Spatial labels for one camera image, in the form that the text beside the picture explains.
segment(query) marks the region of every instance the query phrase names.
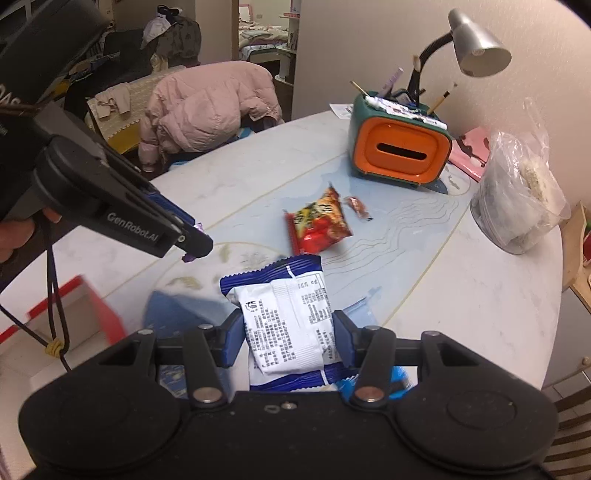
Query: cloth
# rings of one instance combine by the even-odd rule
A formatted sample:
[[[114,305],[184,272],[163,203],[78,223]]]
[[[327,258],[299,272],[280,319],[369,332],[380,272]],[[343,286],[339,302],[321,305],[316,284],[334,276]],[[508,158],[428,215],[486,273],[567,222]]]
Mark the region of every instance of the cloth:
[[[170,8],[166,5],[159,5],[156,11],[160,15],[164,15],[171,25],[174,25],[177,22],[176,17],[183,13],[182,8]]]
[[[161,57],[157,53],[150,57],[150,63],[152,64],[152,73],[168,70],[168,59]]]
[[[263,67],[228,61],[173,73],[156,86],[140,120],[139,159],[153,165],[162,153],[217,148],[236,135],[244,116],[282,121],[272,76]]]
[[[261,25],[256,22],[241,22],[238,27],[238,48],[248,45],[281,44],[288,40],[288,33],[283,27]]]
[[[251,54],[259,51],[259,50],[274,50],[276,51],[277,45],[269,43],[268,45],[248,45],[244,48],[241,48],[238,52],[238,58],[244,61],[250,61]]]
[[[156,18],[150,20],[144,27],[144,36],[142,37],[142,46],[144,48],[153,39],[158,38],[170,27],[171,23],[166,19],[166,15],[157,14]]]
[[[120,83],[96,94],[96,112],[99,118],[109,116],[114,110],[118,110],[119,113],[127,113],[130,109],[131,101],[129,100],[127,83]]]
[[[156,47],[156,53],[168,59],[168,64],[171,67],[184,64],[187,59],[194,59],[196,62],[201,50],[199,24],[180,16],[176,17],[176,21],[158,38],[158,46]]]

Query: snack bag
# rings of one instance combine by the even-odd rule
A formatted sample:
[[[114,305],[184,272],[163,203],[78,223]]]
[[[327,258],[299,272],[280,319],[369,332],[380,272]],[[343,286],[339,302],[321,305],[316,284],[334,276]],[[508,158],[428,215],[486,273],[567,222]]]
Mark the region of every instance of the snack bag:
[[[242,309],[252,390],[325,388],[356,374],[336,350],[320,257],[223,277],[220,290]]]
[[[317,254],[352,236],[340,207],[339,194],[329,186],[322,198],[296,213],[285,213],[294,255]]]

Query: wall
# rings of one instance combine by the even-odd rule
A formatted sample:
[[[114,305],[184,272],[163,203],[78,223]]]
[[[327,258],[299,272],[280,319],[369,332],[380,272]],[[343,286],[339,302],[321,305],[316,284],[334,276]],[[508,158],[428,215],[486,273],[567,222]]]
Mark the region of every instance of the wall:
[[[232,0],[196,0],[195,20],[203,37],[201,63],[232,59],[232,39],[238,38],[238,29],[232,28],[232,3]]]
[[[113,15],[115,27],[118,31],[144,28],[148,21],[156,16],[156,7],[165,4],[162,0],[113,0]],[[183,9],[183,16],[195,19],[194,0],[174,0],[168,5]]]
[[[461,134],[477,125],[527,127],[521,104],[532,96],[550,134],[554,175],[570,202],[591,205],[591,30],[556,0],[304,0],[294,118],[326,110],[329,102],[351,102],[350,79],[376,89],[400,65],[405,75],[398,85],[406,86],[412,55],[449,30],[454,7],[494,32],[513,60],[496,76],[471,79],[445,46],[423,70],[424,101],[455,80],[459,87],[438,114],[452,134]],[[567,110],[570,102],[575,109]]]
[[[244,0],[241,3],[251,4],[252,19],[257,23],[283,27],[289,25],[288,19],[279,17],[290,10],[290,0]]]
[[[122,0],[114,4],[117,30],[144,28],[156,16],[162,0]],[[199,60],[215,63],[232,59],[232,0],[174,0],[169,5],[183,9],[183,15],[197,20],[203,38]]]

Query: plastic bag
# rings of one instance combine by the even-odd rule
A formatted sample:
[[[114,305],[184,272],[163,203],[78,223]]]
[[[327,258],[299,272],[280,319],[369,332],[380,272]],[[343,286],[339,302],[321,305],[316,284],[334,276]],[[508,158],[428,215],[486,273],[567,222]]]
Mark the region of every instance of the plastic bag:
[[[548,132],[531,98],[524,101],[532,131],[521,138],[491,135],[491,155],[470,202],[481,230],[512,254],[532,248],[558,223],[570,206],[548,166]]]

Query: white marble tabletop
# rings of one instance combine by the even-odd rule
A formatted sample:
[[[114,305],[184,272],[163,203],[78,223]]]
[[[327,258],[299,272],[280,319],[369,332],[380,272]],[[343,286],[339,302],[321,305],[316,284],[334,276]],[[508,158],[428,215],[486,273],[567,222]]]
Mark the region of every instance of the white marble tabletop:
[[[154,184],[207,230],[342,155],[347,128],[331,112],[313,115],[220,148]],[[56,243],[54,252],[61,283],[82,274],[102,297],[157,261],[82,227]],[[42,255],[0,295],[20,318],[46,296],[45,265]],[[516,257],[493,245],[468,210],[396,311],[378,320],[401,338],[442,331],[540,387],[558,322],[561,275],[558,228]],[[0,317],[0,331],[9,325]]]

